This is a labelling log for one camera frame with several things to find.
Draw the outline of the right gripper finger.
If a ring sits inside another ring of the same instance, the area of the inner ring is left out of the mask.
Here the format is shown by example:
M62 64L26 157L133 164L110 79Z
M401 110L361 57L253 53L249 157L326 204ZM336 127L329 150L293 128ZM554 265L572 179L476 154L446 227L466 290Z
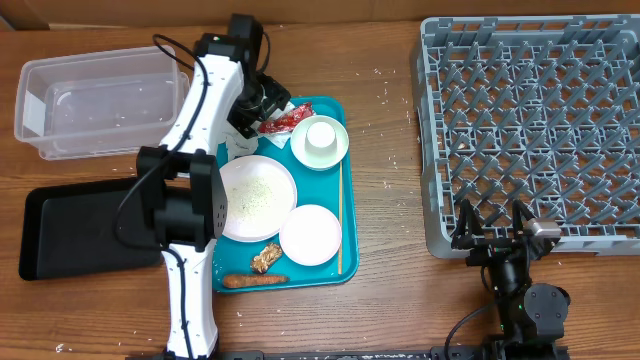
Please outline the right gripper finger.
M531 230L527 227L529 220L533 219L534 215L521 200L514 200L512 202L512 225L515 238L522 238L531 234Z
M460 202L460 213L454 233L453 243L476 243L484 238L482 226L468 199Z

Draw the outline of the white napkin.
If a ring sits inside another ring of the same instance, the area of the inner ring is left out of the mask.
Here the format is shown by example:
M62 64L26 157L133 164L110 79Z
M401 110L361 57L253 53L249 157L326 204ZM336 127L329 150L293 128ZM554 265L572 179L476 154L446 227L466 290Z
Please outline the white napkin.
M245 138L229 123L224 124L222 134L222 144L226 146L228 161L232 161L238 157L252 155L258 148L258 137Z
M268 118L269 121L275 121L286 115L288 112L293 110L295 105L289 101L283 110L276 109L274 113ZM280 131L276 133L271 133L265 135L265 138L269 140L273 145L278 147L279 149L283 149L286 145L287 141L291 136L291 131Z

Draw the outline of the red snack wrapper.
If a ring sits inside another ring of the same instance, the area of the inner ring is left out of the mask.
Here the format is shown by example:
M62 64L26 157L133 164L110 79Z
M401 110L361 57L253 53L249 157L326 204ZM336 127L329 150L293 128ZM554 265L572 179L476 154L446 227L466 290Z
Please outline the red snack wrapper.
M275 120L263 122L258 131L261 134L277 134L292 132L304 119L313 116L315 111L310 102L302 103Z

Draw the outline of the white paper cup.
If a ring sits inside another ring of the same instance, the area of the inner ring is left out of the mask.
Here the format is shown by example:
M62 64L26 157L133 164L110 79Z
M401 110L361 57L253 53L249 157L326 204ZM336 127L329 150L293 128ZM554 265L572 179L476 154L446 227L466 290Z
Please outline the white paper cup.
M336 148L336 131L332 125L324 121L312 123L306 132L306 151L314 155L326 155L333 153Z

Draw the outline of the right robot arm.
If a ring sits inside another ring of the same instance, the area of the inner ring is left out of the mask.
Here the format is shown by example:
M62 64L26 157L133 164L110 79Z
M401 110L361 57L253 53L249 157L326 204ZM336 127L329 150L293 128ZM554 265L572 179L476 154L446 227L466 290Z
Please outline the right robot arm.
M465 263L478 267L493 301L466 315L450 330L443 346L446 359L567 359L568 350L556 341L564 337L571 298L561 287L535 284L531 264L548 255L561 237L559 225L537 218L520 200L512 203L513 235L488 239L473 206L460 203L452 236L454 249L468 252ZM476 316L495 308L501 332L488 335L475 347L451 345L457 331Z

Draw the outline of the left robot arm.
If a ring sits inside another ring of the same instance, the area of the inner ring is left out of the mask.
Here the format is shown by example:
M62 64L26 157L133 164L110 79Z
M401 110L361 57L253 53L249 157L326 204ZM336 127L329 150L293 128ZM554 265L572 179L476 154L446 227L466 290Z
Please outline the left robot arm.
M223 128L246 139L289 102L290 93L266 75L259 56L269 41L251 15L232 15L224 34L205 33L189 50L193 83L171 130L137 156L132 192L165 262L170 335L164 359L211 359L218 343L212 265L226 222L227 196L216 159Z

